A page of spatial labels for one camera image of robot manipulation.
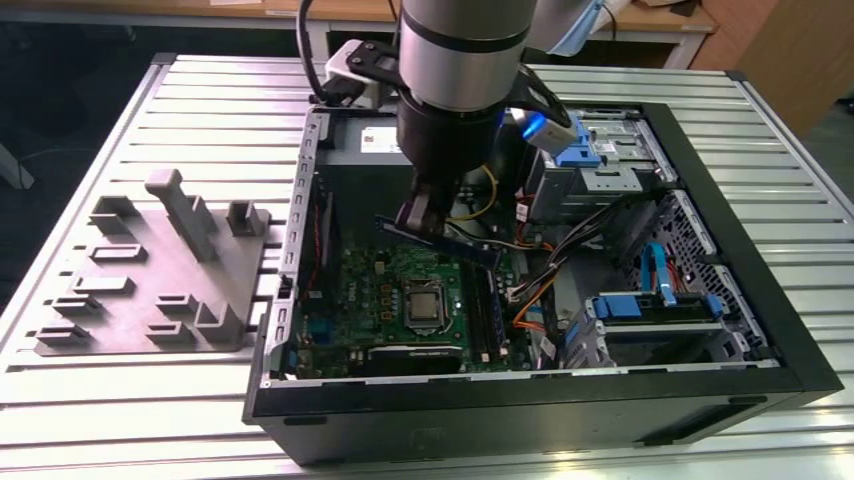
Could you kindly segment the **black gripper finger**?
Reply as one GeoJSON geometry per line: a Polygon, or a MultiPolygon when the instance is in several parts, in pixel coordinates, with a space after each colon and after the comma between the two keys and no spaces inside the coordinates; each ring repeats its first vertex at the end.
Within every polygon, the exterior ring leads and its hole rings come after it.
{"type": "Polygon", "coordinates": [[[416,233],[442,233],[445,219],[441,202],[430,193],[420,192],[402,205],[396,225],[416,233]]]}

